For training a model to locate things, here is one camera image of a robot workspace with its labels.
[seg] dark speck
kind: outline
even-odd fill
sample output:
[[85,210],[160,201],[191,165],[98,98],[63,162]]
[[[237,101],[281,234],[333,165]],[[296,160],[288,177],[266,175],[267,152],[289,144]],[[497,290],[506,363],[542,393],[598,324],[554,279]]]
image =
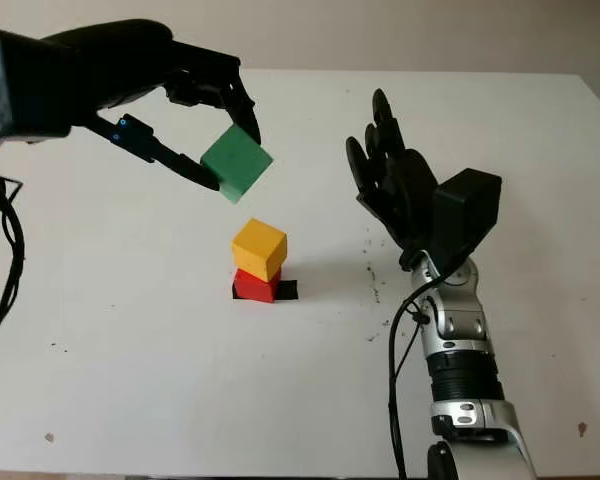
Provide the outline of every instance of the dark speck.
[[371,265],[367,265],[367,272],[371,272],[371,290],[373,291],[373,298],[376,303],[380,303],[380,292],[376,287],[376,272],[371,270]]

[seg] green cube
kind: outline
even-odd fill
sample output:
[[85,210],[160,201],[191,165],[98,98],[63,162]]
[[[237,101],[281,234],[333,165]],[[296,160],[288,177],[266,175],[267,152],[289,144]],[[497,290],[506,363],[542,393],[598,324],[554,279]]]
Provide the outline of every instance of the green cube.
[[220,182],[220,193],[236,203],[273,159],[237,125],[232,125],[202,155],[200,163]]

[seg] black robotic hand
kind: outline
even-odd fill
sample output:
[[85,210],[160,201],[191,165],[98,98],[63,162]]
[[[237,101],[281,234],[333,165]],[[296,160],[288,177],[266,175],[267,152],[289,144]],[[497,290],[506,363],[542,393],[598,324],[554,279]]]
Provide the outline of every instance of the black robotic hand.
[[42,40],[0,31],[0,140],[39,141],[86,127],[143,160],[218,189],[215,176],[126,115],[117,124],[100,109],[132,102],[157,87],[185,106],[222,108],[260,143],[260,131],[239,75],[240,60],[173,40],[150,20],[71,30]]
[[374,124],[365,131],[366,153],[346,142],[358,201],[403,249],[400,265],[410,270],[429,255],[441,272],[465,259],[495,225],[500,177],[465,169],[438,185],[420,153],[404,146],[398,122],[382,90],[373,94]]

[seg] robot forearm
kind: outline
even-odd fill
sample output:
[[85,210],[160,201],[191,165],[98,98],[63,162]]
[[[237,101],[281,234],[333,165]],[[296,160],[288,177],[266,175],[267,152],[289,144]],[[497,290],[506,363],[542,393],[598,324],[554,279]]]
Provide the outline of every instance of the robot forearm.
[[[436,276],[425,258],[413,270],[413,286]],[[498,380],[477,284],[477,268],[467,259],[418,299],[429,318],[421,332],[433,394],[431,425],[446,441],[431,447],[429,472],[439,471],[440,478],[493,478],[497,470],[507,478],[535,478],[514,406]]]

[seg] yellow cube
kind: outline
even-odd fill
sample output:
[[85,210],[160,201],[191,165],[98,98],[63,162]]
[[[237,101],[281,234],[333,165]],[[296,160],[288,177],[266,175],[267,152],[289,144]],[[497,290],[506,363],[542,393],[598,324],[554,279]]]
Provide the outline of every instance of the yellow cube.
[[252,218],[231,243],[236,266],[270,281],[287,258],[287,234]]

